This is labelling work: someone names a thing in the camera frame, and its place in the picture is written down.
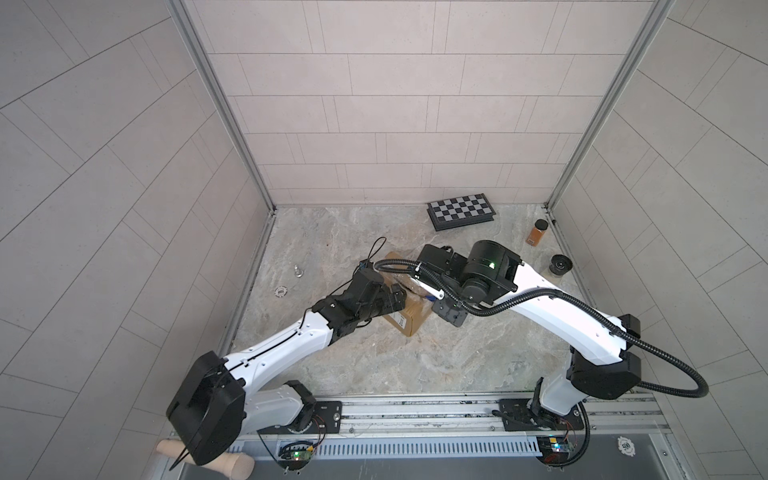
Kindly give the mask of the brown cardboard express box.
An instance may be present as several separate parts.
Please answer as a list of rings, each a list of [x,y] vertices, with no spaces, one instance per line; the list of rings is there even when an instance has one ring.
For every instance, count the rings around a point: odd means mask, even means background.
[[[430,293],[407,274],[383,272],[385,283],[393,287],[399,285],[406,294],[405,308],[383,316],[390,325],[405,337],[412,337],[432,313],[433,301]]]

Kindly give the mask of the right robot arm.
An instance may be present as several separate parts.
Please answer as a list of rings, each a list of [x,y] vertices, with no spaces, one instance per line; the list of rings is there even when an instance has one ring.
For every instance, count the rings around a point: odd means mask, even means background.
[[[591,396],[613,400],[641,380],[640,359],[620,333],[637,333],[629,316],[595,318],[576,299],[540,275],[503,245],[482,240],[464,257],[449,247],[426,245],[416,260],[414,277],[440,292],[449,312],[463,317],[492,316],[511,310],[557,335],[571,347],[564,372],[541,380],[528,404],[531,413],[565,416]]]

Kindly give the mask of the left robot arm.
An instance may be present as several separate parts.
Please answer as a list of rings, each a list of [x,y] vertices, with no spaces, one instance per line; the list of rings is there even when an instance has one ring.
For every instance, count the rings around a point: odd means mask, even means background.
[[[208,351],[190,367],[166,417],[182,447],[176,462],[205,465],[243,433],[313,423],[316,399],[300,382],[266,384],[290,366],[337,342],[376,317],[403,310],[407,294],[372,268],[353,274],[347,288],[306,309],[300,320],[259,344],[218,356]]]

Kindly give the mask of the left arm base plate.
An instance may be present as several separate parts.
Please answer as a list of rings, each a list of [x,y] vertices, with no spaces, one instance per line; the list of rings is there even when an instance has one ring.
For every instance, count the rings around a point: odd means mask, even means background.
[[[337,434],[343,403],[341,401],[318,401],[312,407],[303,407],[296,419],[285,426],[270,426],[259,430],[264,435],[318,435]]]

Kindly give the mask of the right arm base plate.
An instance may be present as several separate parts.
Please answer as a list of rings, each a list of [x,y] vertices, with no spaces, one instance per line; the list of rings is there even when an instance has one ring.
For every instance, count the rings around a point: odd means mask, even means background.
[[[534,413],[529,408],[528,399],[502,399],[492,413],[498,417],[505,431],[525,432],[565,432],[566,430],[584,430],[584,414],[574,407],[566,416],[558,416],[541,408]]]

